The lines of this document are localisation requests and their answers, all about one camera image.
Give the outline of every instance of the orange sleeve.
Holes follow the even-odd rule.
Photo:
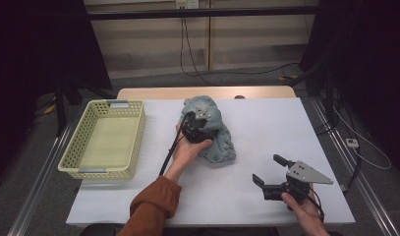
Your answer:
[[[118,236],[161,235],[165,219],[175,215],[181,190],[166,177],[157,177],[133,199],[131,217]]]

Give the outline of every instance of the human hand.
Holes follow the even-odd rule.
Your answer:
[[[163,175],[166,178],[178,182],[182,172],[196,159],[198,153],[203,148],[206,148],[212,144],[212,140],[204,140],[199,144],[191,144],[182,133],[178,137],[178,144],[175,147],[172,155],[173,162],[166,173]]]
[[[314,199],[314,193],[310,192],[309,196]],[[309,200],[305,199],[304,203],[299,205],[295,199],[288,193],[282,193],[281,198],[295,213],[298,223],[307,236],[329,235],[319,218],[318,209]]]

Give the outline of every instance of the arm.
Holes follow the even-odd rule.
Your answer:
[[[118,235],[161,235],[165,219],[173,217],[178,206],[182,190],[178,185],[179,178],[199,151],[211,144],[211,140],[191,144],[187,139],[181,139],[166,173],[157,177],[133,199],[130,205],[131,218]]]
[[[309,196],[314,198],[314,193],[310,192]],[[288,193],[281,195],[282,200],[295,213],[298,223],[304,230],[306,236],[325,236],[329,235],[324,228],[324,225],[319,218],[318,209],[309,200],[304,200],[302,205],[299,205],[295,199]]]

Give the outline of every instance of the white table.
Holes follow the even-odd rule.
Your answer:
[[[253,94],[257,93],[250,92],[245,97]],[[295,223],[292,211],[282,202],[265,201],[261,189],[252,181],[255,173],[266,184],[285,182],[287,168],[272,160],[274,154],[303,160],[334,181],[333,185],[314,185],[326,224],[355,222],[299,98],[290,95],[289,98],[219,99],[214,96],[214,100],[232,134],[237,159],[218,165],[197,159],[181,178],[183,191],[179,206],[175,217],[167,220],[168,226]],[[182,99],[146,100],[146,123],[134,179],[83,181],[67,223],[125,223],[131,200],[157,177],[172,145],[182,108]]]

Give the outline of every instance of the wall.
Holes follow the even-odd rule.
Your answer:
[[[85,0],[89,12],[175,9],[175,1]],[[200,0],[200,8],[258,8],[316,5],[305,0]],[[314,16],[186,19],[198,70],[276,66],[298,62]],[[110,78],[181,72],[181,19],[93,21]],[[184,39],[186,71],[194,67]]]

